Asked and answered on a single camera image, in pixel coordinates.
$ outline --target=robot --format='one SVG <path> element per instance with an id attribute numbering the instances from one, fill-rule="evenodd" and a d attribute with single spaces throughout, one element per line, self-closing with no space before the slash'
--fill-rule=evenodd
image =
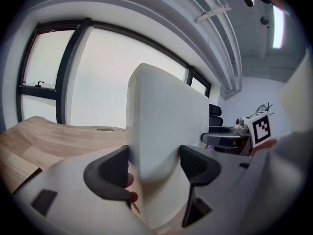
<path id="1" fill-rule="evenodd" d="M 249 156 L 252 150 L 271 139 L 268 111 L 236 119 L 234 127 L 210 126 L 201 141 L 232 154 Z"/>

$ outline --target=white surface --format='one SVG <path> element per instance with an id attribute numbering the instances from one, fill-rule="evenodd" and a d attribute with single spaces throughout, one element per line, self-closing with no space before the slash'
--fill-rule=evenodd
<path id="1" fill-rule="evenodd" d="M 197 79 L 192 78 L 191 87 L 200 92 L 202 95 L 205 95 L 206 87 Z"/>
<path id="2" fill-rule="evenodd" d="M 36 96 L 21 95 L 23 120 L 40 116 L 52 122 L 57 122 L 55 115 L 55 100 Z"/>
<path id="3" fill-rule="evenodd" d="M 16 111 L 16 81 L 18 77 L 21 58 L 27 41 L 36 27 L 36 22 L 31 19 L 20 19 L 19 24 L 11 25 L 3 39 L 0 50 L 0 69 L 3 72 L 2 84 L 2 110 L 5 128 L 9 129 L 18 123 Z"/>
<path id="4" fill-rule="evenodd" d="M 48 83 L 42 87 L 55 88 L 55 81 L 63 53 L 73 30 L 40 34 L 36 37 L 28 58 L 24 81 L 34 86 L 38 81 Z"/>
<path id="5" fill-rule="evenodd" d="M 180 80 L 187 71 L 179 63 L 135 39 L 93 29 L 87 39 L 74 80 L 70 125 L 126 127 L 127 85 L 140 63 L 163 69 Z"/>
<path id="6" fill-rule="evenodd" d="M 170 221 L 187 202 L 190 184 L 179 164 L 179 146 L 200 146 L 208 126 L 206 96 L 156 67 L 141 64 L 134 71 L 129 81 L 126 139 L 141 178 L 151 229 Z"/>
<path id="7" fill-rule="evenodd" d="M 294 131 L 313 129 L 313 57 L 310 50 L 279 97 Z"/>
<path id="8" fill-rule="evenodd" d="M 291 123 L 279 100 L 285 83 L 269 79 L 243 77 L 243 90 L 226 100 L 222 109 L 223 126 L 234 126 L 237 118 L 253 114 L 262 104 L 273 104 L 269 109 L 271 135 L 281 137 L 291 133 Z"/>

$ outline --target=white wall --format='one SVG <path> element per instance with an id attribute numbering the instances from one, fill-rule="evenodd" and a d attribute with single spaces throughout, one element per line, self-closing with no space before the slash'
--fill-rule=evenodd
<path id="1" fill-rule="evenodd" d="M 254 113 L 263 103 L 273 106 L 269 109 L 269 123 L 272 136 L 280 137 L 290 134 L 291 123 L 279 100 L 279 93 L 285 83 L 253 77 L 243 77 L 243 89 L 240 93 L 223 102 L 223 126 L 234 126 L 235 120 Z"/>
<path id="2" fill-rule="evenodd" d="M 219 106 L 221 109 L 224 108 L 224 104 L 225 104 L 225 99 L 222 98 L 222 96 L 219 97 L 218 102 L 217 102 L 217 106 Z"/>
<path id="3" fill-rule="evenodd" d="M 295 68 L 296 66 L 294 66 L 293 69 L 280 67 L 243 67 L 243 76 L 270 79 L 287 83 L 292 74 L 295 72 Z"/>
<path id="4" fill-rule="evenodd" d="M 16 110 L 16 83 L 18 71 L 27 41 L 36 27 L 30 18 L 20 18 L 10 25 L 9 31 L 2 42 L 0 52 L 0 69 L 3 69 L 2 110 L 5 128 L 18 123 Z"/>
<path id="5" fill-rule="evenodd" d="M 76 72 L 71 72 L 67 124 L 126 127 L 128 80 L 141 63 L 184 80 L 187 69 L 158 50 L 110 31 L 93 29 Z"/>

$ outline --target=black office chair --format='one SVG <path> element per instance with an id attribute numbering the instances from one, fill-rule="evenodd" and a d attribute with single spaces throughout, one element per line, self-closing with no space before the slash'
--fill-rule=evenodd
<path id="1" fill-rule="evenodd" d="M 220 107 L 210 104 L 210 126 L 222 126 L 223 119 L 219 117 L 222 115 Z"/>

